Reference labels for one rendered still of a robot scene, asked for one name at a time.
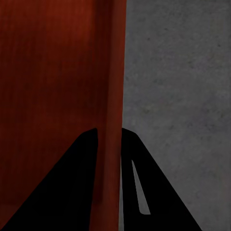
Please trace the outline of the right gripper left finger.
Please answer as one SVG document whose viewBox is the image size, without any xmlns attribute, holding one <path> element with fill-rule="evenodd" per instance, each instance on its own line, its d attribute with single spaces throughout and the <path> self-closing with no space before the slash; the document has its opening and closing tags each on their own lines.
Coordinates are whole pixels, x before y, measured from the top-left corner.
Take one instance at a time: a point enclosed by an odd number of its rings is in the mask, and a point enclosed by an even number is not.
<svg viewBox="0 0 231 231">
<path fill-rule="evenodd" d="M 97 149 L 82 133 L 0 231 L 89 231 Z"/>
</svg>

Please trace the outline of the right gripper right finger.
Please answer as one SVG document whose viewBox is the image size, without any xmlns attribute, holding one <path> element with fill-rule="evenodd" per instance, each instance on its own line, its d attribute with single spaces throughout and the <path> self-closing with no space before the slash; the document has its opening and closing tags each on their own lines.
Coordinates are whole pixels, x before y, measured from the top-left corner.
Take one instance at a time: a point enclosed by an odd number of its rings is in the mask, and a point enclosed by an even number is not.
<svg viewBox="0 0 231 231">
<path fill-rule="evenodd" d="M 202 231 L 139 136 L 122 128 L 124 231 Z M 150 215 L 140 213 L 134 162 Z"/>
</svg>

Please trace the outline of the storage box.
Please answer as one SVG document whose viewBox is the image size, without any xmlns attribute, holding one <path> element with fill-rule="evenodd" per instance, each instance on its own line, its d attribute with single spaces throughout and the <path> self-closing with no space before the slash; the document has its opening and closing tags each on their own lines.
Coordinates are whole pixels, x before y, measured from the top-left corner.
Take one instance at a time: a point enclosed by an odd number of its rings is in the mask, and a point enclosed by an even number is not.
<svg viewBox="0 0 231 231">
<path fill-rule="evenodd" d="M 118 231 L 127 0 L 0 0 L 0 230 L 84 132 L 89 231 Z"/>
</svg>

